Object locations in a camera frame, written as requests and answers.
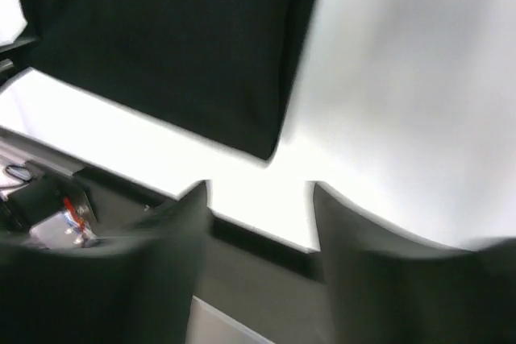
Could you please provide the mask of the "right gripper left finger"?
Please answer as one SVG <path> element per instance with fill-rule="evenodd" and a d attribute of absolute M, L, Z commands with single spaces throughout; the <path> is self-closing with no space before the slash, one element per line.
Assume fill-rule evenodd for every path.
<path fill-rule="evenodd" d="M 4 343 L 183 343 L 210 228 L 200 181 L 85 248 L 1 241 Z"/>

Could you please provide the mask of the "black t shirt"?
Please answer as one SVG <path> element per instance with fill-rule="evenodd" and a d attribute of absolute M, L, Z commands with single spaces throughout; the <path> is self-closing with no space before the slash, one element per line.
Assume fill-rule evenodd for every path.
<path fill-rule="evenodd" d="M 261 160 L 314 0 L 21 0 L 28 66 Z"/>

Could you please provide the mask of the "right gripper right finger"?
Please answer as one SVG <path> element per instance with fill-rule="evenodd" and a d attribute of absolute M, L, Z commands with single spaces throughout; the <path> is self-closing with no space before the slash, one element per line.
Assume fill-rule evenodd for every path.
<path fill-rule="evenodd" d="M 322 183 L 312 201 L 336 342 L 514 342 L 513 238 L 445 247 Z"/>

